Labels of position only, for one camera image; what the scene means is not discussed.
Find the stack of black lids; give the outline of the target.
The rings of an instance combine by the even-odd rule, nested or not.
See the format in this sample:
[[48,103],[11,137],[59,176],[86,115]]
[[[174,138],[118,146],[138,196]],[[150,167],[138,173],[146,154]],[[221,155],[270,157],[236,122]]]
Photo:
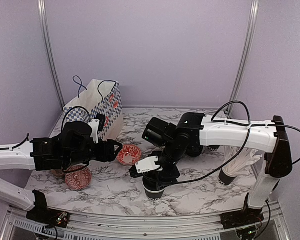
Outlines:
[[203,146],[191,146],[186,150],[186,154],[192,158],[200,156],[203,152]]

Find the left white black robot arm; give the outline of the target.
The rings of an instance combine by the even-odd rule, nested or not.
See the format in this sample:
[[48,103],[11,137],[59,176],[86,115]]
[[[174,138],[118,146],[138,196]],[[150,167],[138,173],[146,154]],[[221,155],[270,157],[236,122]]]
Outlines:
[[[92,161],[113,162],[123,145],[115,140],[102,140],[98,120],[90,123],[67,122],[55,137],[26,138],[21,143],[0,146],[0,170],[61,170],[72,174],[86,169]],[[45,194],[20,189],[0,179],[0,199],[34,215],[43,223],[53,219]]]

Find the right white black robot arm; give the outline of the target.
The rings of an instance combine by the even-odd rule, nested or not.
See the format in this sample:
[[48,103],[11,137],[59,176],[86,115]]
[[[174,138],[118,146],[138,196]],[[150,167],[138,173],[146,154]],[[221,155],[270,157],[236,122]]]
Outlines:
[[253,121],[219,118],[203,113],[185,113],[178,124],[152,118],[142,138],[157,147],[161,153],[141,160],[136,170],[142,175],[145,193],[150,199],[162,197],[167,187],[177,185],[180,177],[178,161],[184,156],[199,156],[204,147],[218,149],[236,147],[237,152],[226,160],[219,170],[237,160],[244,149],[264,152],[264,163],[252,191],[247,195],[245,207],[238,212],[237,219],[248,224],[263,208],[280,179],[288,176],[295,164],[286,125],[280,116],[272,120]]

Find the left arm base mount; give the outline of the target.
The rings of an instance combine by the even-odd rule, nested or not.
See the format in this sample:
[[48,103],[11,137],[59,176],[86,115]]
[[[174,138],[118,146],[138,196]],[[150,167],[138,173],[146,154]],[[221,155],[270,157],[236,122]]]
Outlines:
[[26,214],[26,218],[31,221],[46,224],[52,227],[66,228],[69,223],[70,213],[48,207],[45,194],[33,190],[34,207]]

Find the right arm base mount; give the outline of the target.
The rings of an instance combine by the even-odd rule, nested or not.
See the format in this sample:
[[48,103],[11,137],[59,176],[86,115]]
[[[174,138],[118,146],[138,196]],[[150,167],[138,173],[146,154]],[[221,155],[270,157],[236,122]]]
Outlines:
[[225,230],[243,227],[258,222],[261,223],[264,220],[262,209],[250,208],[248,205],[248,198],[249,193],[244,199],[243,209],[222,213],[220,215],[220,222]]

